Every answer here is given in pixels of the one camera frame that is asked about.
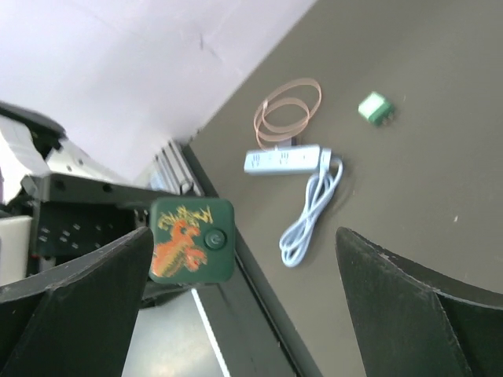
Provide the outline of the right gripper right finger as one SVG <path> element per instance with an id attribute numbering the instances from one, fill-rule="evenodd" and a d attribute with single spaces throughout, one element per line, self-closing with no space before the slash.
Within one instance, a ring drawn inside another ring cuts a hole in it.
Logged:
<path id="1" fill-rule="evenodd" d="M 502 296 L 336 231 L 336 256 L 367 376 L 500 376 Z"/>

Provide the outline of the dark green charger cube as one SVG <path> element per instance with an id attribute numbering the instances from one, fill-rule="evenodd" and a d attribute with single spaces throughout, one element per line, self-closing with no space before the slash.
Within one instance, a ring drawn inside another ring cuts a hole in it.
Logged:
<path id="1" fill-rule="evenodd" d="M 164 285 L 219 284 L 233 275 L 236 226 L 230 201 L 171 196 L 149 213 L 154 252 L 149 277 Z"/>

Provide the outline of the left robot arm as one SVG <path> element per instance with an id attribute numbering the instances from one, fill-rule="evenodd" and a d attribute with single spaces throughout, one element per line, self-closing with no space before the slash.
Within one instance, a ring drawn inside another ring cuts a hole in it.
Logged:
<path id="1" fill-rule="evenodd" d="M 1 103 L 1 203 L 21 190 L 29 174 L 69 174 L 99 181 L 128 184 L 129 181 L 100 164 L 77 144 L 55 120 L 8 102 Z"/>

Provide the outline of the light green plug adapter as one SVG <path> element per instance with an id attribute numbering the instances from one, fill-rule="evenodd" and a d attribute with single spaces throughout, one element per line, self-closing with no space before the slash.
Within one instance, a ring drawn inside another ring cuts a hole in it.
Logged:
<path id="1" fill-rule="evenodd" d="M 358 114 L 374 126 L 382 126 L 395 117 L 395 106 L 382 94 L 371 92 L 359 105 Z"/>

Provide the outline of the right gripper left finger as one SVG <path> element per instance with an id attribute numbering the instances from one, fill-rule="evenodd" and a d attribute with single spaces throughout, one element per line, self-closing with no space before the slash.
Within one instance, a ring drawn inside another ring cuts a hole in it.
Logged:
<path id="1" fill-rule="evenodd" d="M 148 228 L 1 288 L 3 376 L 120 376 L 153 252 Z"/>

